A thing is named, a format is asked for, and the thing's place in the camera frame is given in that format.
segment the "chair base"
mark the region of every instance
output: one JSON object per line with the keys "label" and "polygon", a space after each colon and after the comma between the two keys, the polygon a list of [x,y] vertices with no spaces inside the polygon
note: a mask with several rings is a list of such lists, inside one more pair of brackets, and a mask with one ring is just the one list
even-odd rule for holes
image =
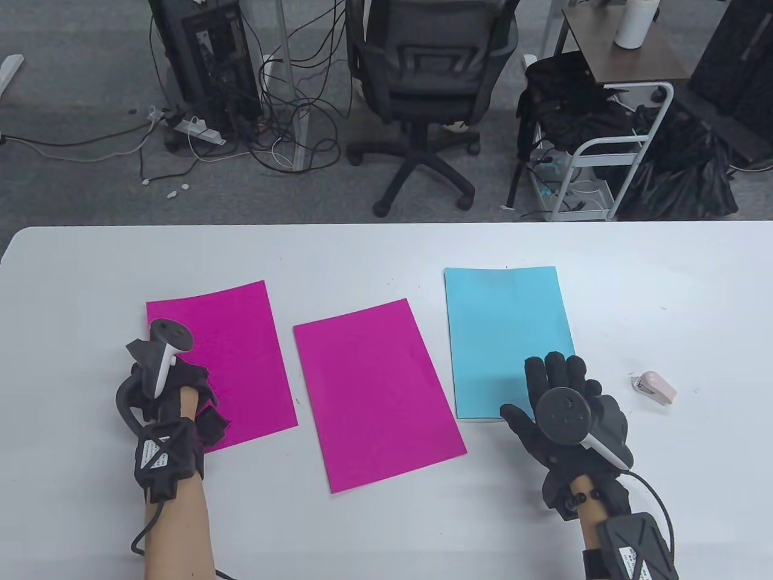
{"label": "chair base", "polygon": [[365,154],[376,153],[390,155],[405,159],[403,165],[397,170],[392,183],[386,188],[382,198],[373,204],[373,213],[376,217],[386,217],[392,209],[392,204],[397,198],[408,176],[419,165],[425,165],[435,172],[440,173],[459,191],[461,197],[456,200],[456,207],[468,211],[475,201],[475,187],[456,169],[447,164],[438,156],[438,152],[449,147],[466,145],[469,155],[478,155],[481,151],[480,134],[476,131],[466,133],[445,132],[440,137],[429,139],[429,125],[427,123],[410,123],[407,129],[408,143],[399,142],[363,142],[352,143],[346,146],[346,158],[351,165],[357,167],[363,162]]}

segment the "wooden tabletop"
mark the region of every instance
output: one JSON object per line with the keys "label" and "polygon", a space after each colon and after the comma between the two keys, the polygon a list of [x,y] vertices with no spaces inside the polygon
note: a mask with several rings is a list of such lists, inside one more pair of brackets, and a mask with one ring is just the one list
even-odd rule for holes
{"label": "wooden tabletop", "polygon": [[598,83],[644,83],[690,78],[657,22],[641,48],[615,44],[624,6],[573,6],[564,9],[569,28]]}

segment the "glove finger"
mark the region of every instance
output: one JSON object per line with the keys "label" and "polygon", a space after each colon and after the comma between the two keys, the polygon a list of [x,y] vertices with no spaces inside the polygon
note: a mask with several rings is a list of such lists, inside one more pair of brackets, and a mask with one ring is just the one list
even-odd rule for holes
{"label": "glove finger", "polygon": [[587,373],[585,361],[572,355],[567,359],[567,372],[569,373],[569,387],[584,397],[586,394],[585,373]]}
{"label": "glove finger", "polygon": [[514,404],[504,404],[499,408],[499,416],[507,421],[510,430],[518,435],[524,446],[528,448],[524,438],[531,438],[538,431],[538,427],[530,419],[529,415]]}
{"label": "glove finger", "polygon": [[531,357],[526,359],[523,369],[526,371],[526,388],[529,389],[529,403],[532,405],[532,411],[535,411],[536,404],[550,388],[547,382],[547,375],[545,374],[545,363],[539,357]]}
{"label": "glove finger", "polygon": [[547,370],[547,382],[550,388],[568,387],[569,373],[567,372],[567,361],[561,353],[552,352],[545,357],[545,368]]}
{"label": "glove finger", "polygon": [[601,383],[596,379],[585,381],[585,397],[598,397],[601,394]]}

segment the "white bottle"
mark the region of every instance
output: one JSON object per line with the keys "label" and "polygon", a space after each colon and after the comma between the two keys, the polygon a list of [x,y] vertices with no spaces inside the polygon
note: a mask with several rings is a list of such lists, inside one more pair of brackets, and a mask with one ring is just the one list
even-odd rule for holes
{"label": "white bottle", "polygon": [[660,0],[628,0],[615,44],[625,49],[640,48],[647,38],[659,6]]}

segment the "power strip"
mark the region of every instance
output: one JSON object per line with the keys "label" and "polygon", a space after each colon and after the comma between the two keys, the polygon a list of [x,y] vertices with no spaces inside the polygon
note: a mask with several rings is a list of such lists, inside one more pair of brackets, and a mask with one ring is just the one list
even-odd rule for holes
{"label": "power strip", "polygon": [[[156,122],[161,121],[163,117],[164,113],[158,109],[152,111],[148,115],[148,119]],[[203,119],[197,120],[196,123],[191,123],[190,121],[183,119],[177,124],[175,131],[180,131],[181,133],[185,133],[191,137],[197,137],[209,143],[214,143],[215,145],[225,145],[226,143],[226,140],[223,139],[220,131],[207,128],[206,122]]]}

